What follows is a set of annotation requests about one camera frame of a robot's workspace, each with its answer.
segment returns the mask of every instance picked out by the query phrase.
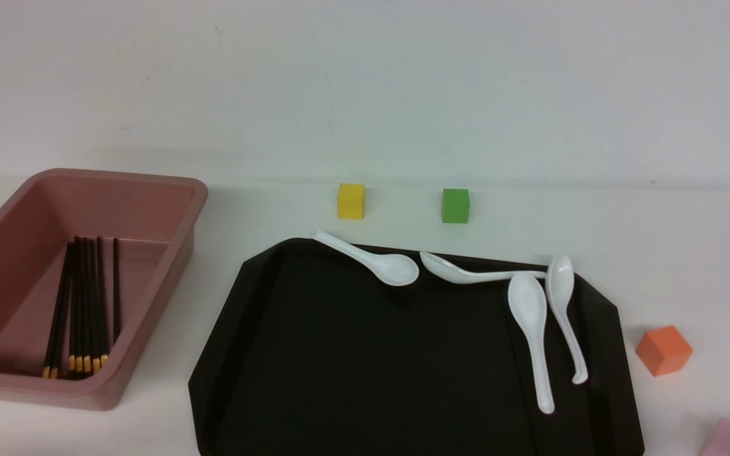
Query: pink plastic bin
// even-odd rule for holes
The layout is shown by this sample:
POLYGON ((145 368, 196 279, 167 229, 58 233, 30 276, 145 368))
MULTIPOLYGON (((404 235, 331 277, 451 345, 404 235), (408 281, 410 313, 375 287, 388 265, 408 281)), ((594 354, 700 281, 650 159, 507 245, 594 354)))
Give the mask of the pink plastic bin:
MULTIPOLYGON (((0 399, 114 408, 191 256, 207 196, 198 180, 145 174, 48 170, 24 182, 0 208, 0 399), (98 374, 44 379, 55 294, 73 236, 104 237, 105 265, 112 239, 120 239, 122 330, 98 374)), ((105 280, 111 329, 110 267, 105 280)), ((65 373, 66 346, 63 352, 65 373)))

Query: white table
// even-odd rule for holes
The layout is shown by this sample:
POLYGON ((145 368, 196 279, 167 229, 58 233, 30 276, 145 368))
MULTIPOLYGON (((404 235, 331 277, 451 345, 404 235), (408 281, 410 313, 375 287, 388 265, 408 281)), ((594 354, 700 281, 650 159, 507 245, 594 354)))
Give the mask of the white table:
MULTIPOLYGON (((0 177, 0 205, 23 178, 0 177)), ((565 252, 618 305, 649 456, 696 455, 730 418, 730 193, 472 188, 468 225, 440 222, 436 187, 368 187, 366 218, 336 218, 334 184, 207 182, 196 246, 112 412, 0 402, 0 454, 197 454, 186 381, 241 263, 323 228, 357 243, 516 262, 565 252), (675 324, 695 349, 652 378, 634 354, 675 324)))

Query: bundle of chopsticks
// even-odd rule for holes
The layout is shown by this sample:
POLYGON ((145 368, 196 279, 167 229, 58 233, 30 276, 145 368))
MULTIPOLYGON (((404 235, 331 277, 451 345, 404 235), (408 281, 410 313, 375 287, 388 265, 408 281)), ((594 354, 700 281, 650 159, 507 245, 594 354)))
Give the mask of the bundle of chopsticks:
POLYGON ((63 360, 64 337, 69 326, 67 378, 87 378, 103 369, 109 360, 110 345, 120 334, 120 274, 118 239, 113 242, 113 338, 109 341, 106 314, 103 239, 75 237, 67 243, 61 282, 55 299, 53 323, 44 356, 44 378, 58 378, 63 360))

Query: yellow cube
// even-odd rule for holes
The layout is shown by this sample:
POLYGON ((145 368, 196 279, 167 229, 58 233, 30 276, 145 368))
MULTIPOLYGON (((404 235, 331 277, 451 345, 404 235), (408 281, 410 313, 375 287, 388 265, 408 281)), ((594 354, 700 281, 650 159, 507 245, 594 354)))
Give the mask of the yellow cube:
POLYGON ((340 184, 340 192, 336 194, 336 216, 356 220, 365 217, 365 185, 340 184))

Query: white ceramic spoon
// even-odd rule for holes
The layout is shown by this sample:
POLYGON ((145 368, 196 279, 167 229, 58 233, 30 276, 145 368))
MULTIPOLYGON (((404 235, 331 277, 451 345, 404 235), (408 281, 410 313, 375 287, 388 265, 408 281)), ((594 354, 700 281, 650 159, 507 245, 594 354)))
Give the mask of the white ceramic spoon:
POLYGON ((418 265, 408 256, 398 254, 377 255, 356 248, 350 243, 339 240, 320 230, 315 232, 312 239, 362 263, 366 268, 371 269, 376 278, 388 285, 405 286, 415 282, 418 278, 418 265))
POLYGON ((531 274, 521 272, 512 277, 509 283, 509 308, 528 341, 539 410, 542 413, 553 413, 554 398, 551 395, 548 365, 545 363, 545 318, 548 316, 548 304, 545 303, 545 294, 539 282, 531 274))
POLYGON ((574 384, 582 384, 587 380, 587 365, 585 357, 582 355, 582 349, 576 340, 576 334, 568 320, 568 303, 573 294, 573 265, 565 255, 554 258, 551 265, 548 266, 547 276, 545 277, 545 295, 548 297, 548 303, 551 306, 551 312, 556 317, 556 322, 562 328, 562 334, 565 335, 565 341, 568 343, 568 349, 573 356, 573 368, 576 373, 573 375, 574 384))
MULTIPOLYGON (((469 272, 453 265, 440 256, 428 253, 426 251, 418 252, 421 262, 426 270, 434 275, 443 278, 447 282, 458 283, 459 285, 467 285, 470 283, 494 282, 495 280, 509 280, 517 272, 523 271, 507 271, 507 272, 469 272)), ((545 278, 545 272, 525 271, 536 278, 545 278)))

